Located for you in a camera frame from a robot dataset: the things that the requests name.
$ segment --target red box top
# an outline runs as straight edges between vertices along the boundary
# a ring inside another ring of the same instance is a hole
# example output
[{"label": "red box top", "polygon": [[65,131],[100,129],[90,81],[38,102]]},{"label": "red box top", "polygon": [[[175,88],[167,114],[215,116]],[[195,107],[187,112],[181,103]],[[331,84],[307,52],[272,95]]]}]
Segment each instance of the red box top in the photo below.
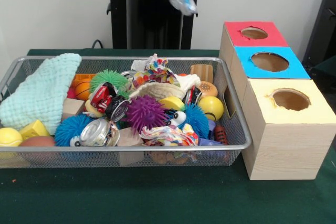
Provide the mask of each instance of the red box top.
[{"label": "red box top", "polygon": [[273,22],[225,22],[234,46],[288,47]]}]

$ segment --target yellow box top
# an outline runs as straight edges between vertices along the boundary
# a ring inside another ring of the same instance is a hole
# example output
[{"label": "yellow box top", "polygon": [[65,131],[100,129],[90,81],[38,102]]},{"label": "yellow box top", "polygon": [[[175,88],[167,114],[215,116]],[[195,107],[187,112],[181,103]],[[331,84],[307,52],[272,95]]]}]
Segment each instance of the yellow box top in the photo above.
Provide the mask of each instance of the yellow box top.
[{"label": "yellow box top", "polygon": [[336,124],[336,115],[313,80],[249,79],[269,124]]}]

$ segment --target wire mesh basket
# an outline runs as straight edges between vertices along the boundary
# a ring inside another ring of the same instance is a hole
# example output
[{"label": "wire mesh basket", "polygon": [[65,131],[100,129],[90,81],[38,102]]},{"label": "wire mesh basket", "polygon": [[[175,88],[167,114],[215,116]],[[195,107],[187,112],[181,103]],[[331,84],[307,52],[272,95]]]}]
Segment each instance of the wire mesh basket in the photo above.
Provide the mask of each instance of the wire mesh basket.
[{"label": "wire mesh basket", "polygon": [[[26,56],[15,60],[0,82],[0,102],[15,92],[27,76],[47,58]],[[77,73],[97,73],[104,69],[130,70],[133,60],[142,57],[83,57]],[[175,73],[189,73],[191,65],[208,64],[214,69],[214,85],[225,112],[217,122],[225,128],[228,145],[176,147],[1,147],[0,168],[66,168],[123,166],[229,166],[241,150],[251,143],[251,136],[241,110],[226,64],[218,58],[168,58]],[[234,112],[228,111],[230,103]]]}]

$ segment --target purple spiky ball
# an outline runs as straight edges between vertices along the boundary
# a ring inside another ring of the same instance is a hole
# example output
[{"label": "purple spiky ball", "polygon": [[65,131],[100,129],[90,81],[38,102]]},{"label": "purple spiky ball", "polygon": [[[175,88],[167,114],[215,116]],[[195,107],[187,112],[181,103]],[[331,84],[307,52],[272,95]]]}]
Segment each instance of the purple spiky ball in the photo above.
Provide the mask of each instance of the purple spiky ball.
[{"label": "purple spiky ball", "polygon": [[139,133],[144,126],[149,129],[165,126],[167,120],[162,104],[149,95],[133,98],[125,114],[125,121]]}]

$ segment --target green tablecloth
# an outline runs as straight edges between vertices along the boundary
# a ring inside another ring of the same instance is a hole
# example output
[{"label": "green tablecloth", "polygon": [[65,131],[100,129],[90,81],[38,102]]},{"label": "green tablecloth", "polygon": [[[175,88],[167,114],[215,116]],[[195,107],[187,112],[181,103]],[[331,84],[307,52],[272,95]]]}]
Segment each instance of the green tablecloth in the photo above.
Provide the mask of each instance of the green tablecloth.
[{"label": "green tablecloth", "polygon": [[[148,56],[153,50],[65,51]],[[217,56],[218,51],[164,51]],[[231,167],[0,170],[0,223],[336,223],[336,153],[314,181],[249,181],[241,156]]]}]

